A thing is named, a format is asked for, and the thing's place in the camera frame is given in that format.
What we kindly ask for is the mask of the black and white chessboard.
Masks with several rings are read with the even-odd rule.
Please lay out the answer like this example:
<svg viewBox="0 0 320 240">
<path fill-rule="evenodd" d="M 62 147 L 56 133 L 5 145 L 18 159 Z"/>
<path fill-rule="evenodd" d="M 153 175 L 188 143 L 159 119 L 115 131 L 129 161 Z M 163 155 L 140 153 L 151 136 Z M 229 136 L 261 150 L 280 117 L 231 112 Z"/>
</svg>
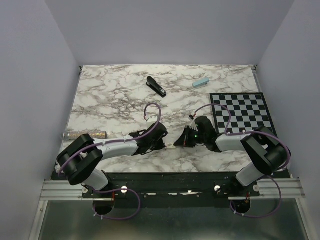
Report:
<svg viewBox="0 0 320 240">
<path fill-rule="evenodd" d="M 215 130 L 224 133 L 250 132 L 260 126 L 277 135 L 263 93 L 211 93 Z"/>
</svg>

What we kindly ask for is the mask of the black stapler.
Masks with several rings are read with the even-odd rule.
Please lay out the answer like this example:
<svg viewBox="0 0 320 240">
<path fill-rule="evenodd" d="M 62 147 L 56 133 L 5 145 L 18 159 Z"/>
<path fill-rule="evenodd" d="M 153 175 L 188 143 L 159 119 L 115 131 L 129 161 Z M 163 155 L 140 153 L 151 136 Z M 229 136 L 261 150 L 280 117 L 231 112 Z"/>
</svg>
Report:
<svg viewBox="0 0 320 240">
<path fill-rule="evenodd" d="M 167 96 L 167 92 L 157 83 L 157 81 L 153 77 L 147 77 L 146 85 L 162 98 L 165 98 Z"/>
</svg>

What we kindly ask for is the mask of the aluminium frame rail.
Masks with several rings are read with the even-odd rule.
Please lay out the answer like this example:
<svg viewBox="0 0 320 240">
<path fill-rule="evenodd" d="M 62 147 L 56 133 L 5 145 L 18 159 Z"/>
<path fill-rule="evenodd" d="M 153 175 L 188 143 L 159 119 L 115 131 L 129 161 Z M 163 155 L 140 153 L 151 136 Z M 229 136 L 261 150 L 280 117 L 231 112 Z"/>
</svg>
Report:
<svg viewBox="0 0 320 240">
<path fill-rule="evenodd" d="M 45 180 L 28 239 L 38 240 L 40 238 L 49 202 L 82 201 L 82 188 L 81 185 L 72 186 L 66 180 Z"/>
</svg>

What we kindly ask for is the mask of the light blue stapler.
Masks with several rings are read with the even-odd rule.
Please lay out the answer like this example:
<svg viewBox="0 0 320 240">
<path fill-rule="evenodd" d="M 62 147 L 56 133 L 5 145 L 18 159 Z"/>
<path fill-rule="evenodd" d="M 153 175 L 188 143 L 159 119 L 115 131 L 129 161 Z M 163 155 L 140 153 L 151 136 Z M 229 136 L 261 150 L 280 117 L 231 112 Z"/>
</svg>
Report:
<svg viewBox="0 0 320 240">
<path fill-rule="evenodd" d="M 201 88 L 201 87 L 204 87 L 205 85 L 207 85 L 209 83 L 210 79 L 209 78 L 202 78 L 200 80 L 197 80 L 195 82 L 192 83 L 192 87 L 194 89 L 198 89 L 198 88 Z"/>
</svg>

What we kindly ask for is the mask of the small cardboard staple box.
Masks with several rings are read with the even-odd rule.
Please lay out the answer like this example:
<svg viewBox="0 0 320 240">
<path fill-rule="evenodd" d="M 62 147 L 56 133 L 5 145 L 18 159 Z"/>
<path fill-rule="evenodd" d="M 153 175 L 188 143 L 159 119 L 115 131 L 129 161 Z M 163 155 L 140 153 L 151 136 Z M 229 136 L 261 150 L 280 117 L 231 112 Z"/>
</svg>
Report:
<svg viewBox="0 0 320 240">
<path fill-rule="evenodd" d="M 176 147 L 174 145 L 167 145 L 166 148 L 168 150 L 175 150 L 176 149 Z"/>
</svg>

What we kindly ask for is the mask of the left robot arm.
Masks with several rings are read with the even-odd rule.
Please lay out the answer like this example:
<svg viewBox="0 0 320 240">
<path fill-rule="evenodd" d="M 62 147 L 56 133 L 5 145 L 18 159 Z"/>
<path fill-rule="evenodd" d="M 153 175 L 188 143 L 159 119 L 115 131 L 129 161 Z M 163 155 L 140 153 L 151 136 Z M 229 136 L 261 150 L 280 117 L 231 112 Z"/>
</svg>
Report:
<svg viewBox="0 0 320 240">
<path fill-rule="evenodd" d="M 70 185 L 88 186 L 104 198 L 110 194 L 111 185 L 107 175 L 97 169 L 98 164 L 115 157 L 143 156 L 162 150 L 166 147 L 163 138 L 167 134 L 167 128 L 162 123 L 154 123 L 146 130 L 107 141 L 93 139 L 86 133 L 63 150 L 56 160 Z"/>
</svg>

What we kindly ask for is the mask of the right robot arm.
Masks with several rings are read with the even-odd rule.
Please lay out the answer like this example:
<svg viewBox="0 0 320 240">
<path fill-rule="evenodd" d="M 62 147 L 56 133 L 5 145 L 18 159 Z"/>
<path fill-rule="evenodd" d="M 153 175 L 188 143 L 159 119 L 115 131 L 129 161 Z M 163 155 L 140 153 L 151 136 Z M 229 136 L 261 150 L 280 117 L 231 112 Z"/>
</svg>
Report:
<svg viewBox="0 0 320 240">
<path fill-rule="evenodd" d="M 241 196 L 248 186 L 263 176 L 270 176 L 287 164 L 291 152 L 265 126 L 243 133 L 218 133 L 206 116 L 200 116 L 185 126 L 181 136 L 173 144 L 181 148 L 204 145 L 209 151 L 246 152 L 250 163 L 240 170 L 230 183 L 230 191 Z"/>
</svg>

